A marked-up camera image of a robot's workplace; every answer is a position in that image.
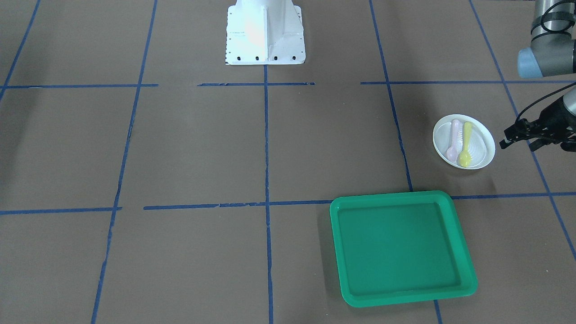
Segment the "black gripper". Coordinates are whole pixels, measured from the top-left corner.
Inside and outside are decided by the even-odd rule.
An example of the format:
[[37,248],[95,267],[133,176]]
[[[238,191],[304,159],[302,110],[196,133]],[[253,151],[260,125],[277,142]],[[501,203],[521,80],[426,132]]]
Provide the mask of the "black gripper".
[[574,135],[576,130],[575,101],[561,97],[553,101],[542,111],[542,128],[538,121],[528,121],[525,118],[515,121],[504,130],[504,139],[499,142],[501,149],[506,149],[520,141],[528,141],[531,152],[547,145],[556,145],[559,142],[547,135]]

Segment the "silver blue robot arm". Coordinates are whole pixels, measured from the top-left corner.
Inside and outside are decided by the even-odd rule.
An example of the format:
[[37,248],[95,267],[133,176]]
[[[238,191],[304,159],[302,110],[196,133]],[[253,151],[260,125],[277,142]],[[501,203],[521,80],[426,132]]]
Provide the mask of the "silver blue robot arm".
[[[576,71],[575,2],[573,0],[538,0],[531,23],[531,43],[517,55],[521,78],[535,79],[573,74]],[[518,141],[530,141],[535,151],[546,145],[560,145],[566,152],[575,151],[575,84],[562,88],[564,95],[541,111],[534,121],[522,118],[504,131],[499,145],[506,149]]]

